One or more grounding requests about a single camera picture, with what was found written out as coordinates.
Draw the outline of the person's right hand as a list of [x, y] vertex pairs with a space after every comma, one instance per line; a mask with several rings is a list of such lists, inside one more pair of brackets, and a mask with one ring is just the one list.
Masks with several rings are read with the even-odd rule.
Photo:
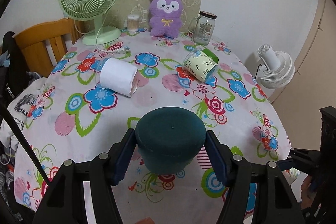
[[310, 189], [312, 176], [306, 176], [301, 184], [301, 209], [311, 207], [316, 192], [312, 192]]

